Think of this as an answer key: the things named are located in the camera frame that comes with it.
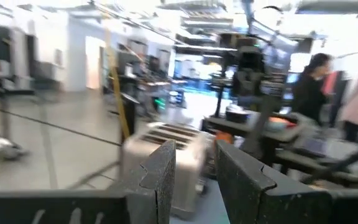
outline green light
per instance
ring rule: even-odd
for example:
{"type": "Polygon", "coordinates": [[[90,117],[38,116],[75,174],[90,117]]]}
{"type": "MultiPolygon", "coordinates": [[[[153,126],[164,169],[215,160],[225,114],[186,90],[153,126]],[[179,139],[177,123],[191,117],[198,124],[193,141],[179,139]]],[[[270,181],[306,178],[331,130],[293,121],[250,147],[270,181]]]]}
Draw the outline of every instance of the green light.
{"type": "Polygon", "coordinates": [[[155,99],[154,102],[158,105],[160,109],[165,109],[165,100],[155,99]]]}

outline cable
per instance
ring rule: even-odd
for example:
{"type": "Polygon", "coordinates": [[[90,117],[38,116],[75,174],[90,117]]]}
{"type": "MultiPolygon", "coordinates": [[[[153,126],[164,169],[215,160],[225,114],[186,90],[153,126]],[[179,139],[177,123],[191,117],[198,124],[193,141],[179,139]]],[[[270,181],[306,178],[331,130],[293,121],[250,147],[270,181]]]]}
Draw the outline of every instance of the cable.
{"type": "Polygon", "coordinates": [[[119,120],[120,120],[122,133],[124,135],[124,140],[125,140],[130,135],[129,127],[128,127],[128,122],[127,122],[127,119],[126,119],[126,116],[125,116],[124,104],[122,103],[121,90],[120,90],[120,86],[119,86],[119,76],[117,74],[114,52],[113,52],[113,50],[112,50],[112,48],[110,46],[110,34],[111,34],[111,32],[110,32],[109,29],[106,28],[105,33],[106,33],[105,44],[106,44],[106,49],[107,49],[107,53],[108,53],[109,68],[110,68],[110,72],[111,72],[112,77],[113,77],[112,87],[113,87],[114,95],[115,95],[116,102],[117,102],[118,117],[119,117],[119,120]]]}
{"type": "MultiPolygon", "coordinates": [[[[263,10],[263,9],[274,9],[274,10],[278,11],[278,12],[281,14],[281,18],[279,18],[279,19],[277,20],[277,22],[276,22],[277,28],[276,28],[276,30],[274,31],[274,33],[273,33],[273,35],[272,35],[272,38],[271,38],[270,40],[265,40],[265,39],[263,39],[263,38],[261,38],[261,37],[259,37],[259,36],[256,36],[256,35],[254,35],[254,34],[251,34],[251,33],[250,33],[250,32],[251,32],[251,29],[250,29],[250,28],[248,28],[247,35],[248,35],[248,36],[252,36],[252,37],[254,37],[254,38],[257,38],[257,39],[259,39],[259,40],[262,40],[262,41],[264,41],[264,42],[267,44],[265,47],[263,47],[262,53],[265,52],[265,50],[267,49],[267,47],[273,47],[273,49],[274,49],[274,56],[273,56],[273,62],[272,62],[272,64],[275,64],[275,63],[277,62],[277,60],[278,60],[278,51],[277,51],[277,48],[272,44],[272,42],[277,38],[278,35],[280,35],[280,26],[281,26],[282,21],[283,21],[283,18],[284,18],[284,12],[283,12],[279,7],[277,7],[277,6],[265,6],[265,7],[263,7],[263,8],[260,9],[260,10],[263,10]]],[[[252,27],[252,23],[255,21],[255,12],[256,12],[256,11],[257,11],[257,10],[255,10],[254,12],[252,12],[251,22],[250,22],[249,27],[252,27]]]]}
{"type": "MultiPolygon", "coordinates": [[[[41,96],[39,96],[39,98],[40,98],[40,103],[38,104],[38,107],[40,110],[40,119],[47,121],[48,116],[47,116],[47,109],[45,107],[45,99],[42,98],[41,96]]],[[[56,162],[52,152],[50,133],[49,133],[48,126],[43,125],[42,123],[41,123],[41,134],[42,134],[42,143],[44,145],[44,149],[49,149],[49,150],[45,150],[45,158],[47,160],[47,164],[50,164],[49,166],[47,166],[48,173],[49,173],[48,177],[49,177],[50,188],[58,189],[56,162]]]]}
{"type": "Polygon", "coordinates": [[[121,146],[120,144],[116,143],[116,142],[112,142],[112,141],[108,141],[106,139],[102,139],[102,138],[99,138],[99,137],[96,137],[96,136],[92,136],[92,135],[89,135],[89,134],[85,134],[85,133],[81,133],[79,131],[75,131],[75,130],[72,130],[72,129],[69,129],[69,128],[65,128],[63,126],[59,126],[59,125],[56,125],[56,124],[52,124],[52,123],[49,123],[47,121],[42,121],[40,119],[35,119],[35,118],[30,118],[28,116],[23,116],[23,115],[20,115],[20,114],[17,114],[17,113],[12,113],[10,111],[4,111],[4,110],[1,110],[0,109],[0,112],[3,112],[3,113],[7,113],[9,115],[12,115],[12,116],[15,116],[15,117],[18,117],[18,118],[22,118],[22,119],[26,119],[26,120],[29,120],[29,121],[33,121],[33,122],[36,122],[36,123],[40,123],[40,124],[44,124],[44,125],[47,125],[47,126],[51,126],[53,128],[58,128],[58,129],[61,129],[61,130],[64,130],[64,131],[68,131],[68,132],[71,132],[73,134],[77,134],[77,135],[80,135],[80,136],[84,136],[84,137],[87,137],[87,138],[90,138],[90,139],[94,139],[94,140],[97,140],[97,141],[101,141],[101,142],[105,142],[105,143],[108,143],[108,144],[112,144],[112,145],[115,145],[115,146],[121,146]]]}

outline toaster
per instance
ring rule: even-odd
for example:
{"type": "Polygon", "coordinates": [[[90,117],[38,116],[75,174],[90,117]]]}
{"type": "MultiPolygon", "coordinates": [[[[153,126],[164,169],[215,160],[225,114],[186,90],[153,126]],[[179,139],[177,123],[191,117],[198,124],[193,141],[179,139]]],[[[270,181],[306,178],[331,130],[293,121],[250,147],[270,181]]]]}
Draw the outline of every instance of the toaster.
{"type": "Polygon", "coordinates": [[[176,172],[171,213],[189,219],[195,212],[196,199],[203,191],[208,133],[185,126],[150,123],[147,128],[129,137],[123,144],[122,177],[130,175],[134,166],[144,161],[165,141],[176,141],[176,172]]]}

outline black hair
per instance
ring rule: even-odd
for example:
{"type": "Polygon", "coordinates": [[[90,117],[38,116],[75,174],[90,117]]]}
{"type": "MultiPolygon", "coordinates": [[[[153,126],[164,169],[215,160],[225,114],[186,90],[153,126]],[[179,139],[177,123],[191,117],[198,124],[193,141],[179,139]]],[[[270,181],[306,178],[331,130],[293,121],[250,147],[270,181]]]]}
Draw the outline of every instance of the black hair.
{"type": "Polygon", "coordinates": [[[301,73],[301,76],[312,74],[316,70],[316,68],[325,65],[328,61],[330,61],[330,59],[331,56],[328,54],[324,54],[324,53],[315,54],[310,59],[309,65],[307,65],[303,70],[303,72],[301,73]]]}
{"type": "Polygon", "coordinates": [[[310,59],[309,65],[305,67],[303,72],[301,73],[298,81],[294,84],[292,88],[293,100],[292,100],[292,109],[294,111],[299,107],[300,101],[303,101],[308,95],[308,89],[305,88],[308,83],[308,76],[311,75],[316,68],[325,65],[328,61],[330,61],[331,56],[328,54],[318,53],[310,59]]]}

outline orange object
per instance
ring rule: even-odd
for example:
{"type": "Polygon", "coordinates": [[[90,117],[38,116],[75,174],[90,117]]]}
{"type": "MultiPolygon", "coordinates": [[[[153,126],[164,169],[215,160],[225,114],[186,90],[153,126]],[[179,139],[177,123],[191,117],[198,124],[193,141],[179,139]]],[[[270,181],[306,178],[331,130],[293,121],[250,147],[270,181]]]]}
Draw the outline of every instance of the orange object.
{"type": "Polygon", "coordinates": [[[215,140],[214,140],[214,152],[216,150],[215,148],[215,143],[217,140],[223,140],[226,141],[229,144],[233,144],[234,143],[234,137],[233,135],[229,134],[229,133],[224,133],[222,131],[218,131],[215,135],[215,140]]]}
{"type": "Polygon", "coordinates": [[[277,122],[277,123],[286,123],[286,124],[287,124],[287,128],[292,128],[292,127],[295,127],[295,126],[296,126],[295,123],[292,123],[292,122],[290,122],[289,120],[283,119],[283,118],[270,117],[270,118],[269,118],[269,121],[270,121],[270,122],[277,122]]]}

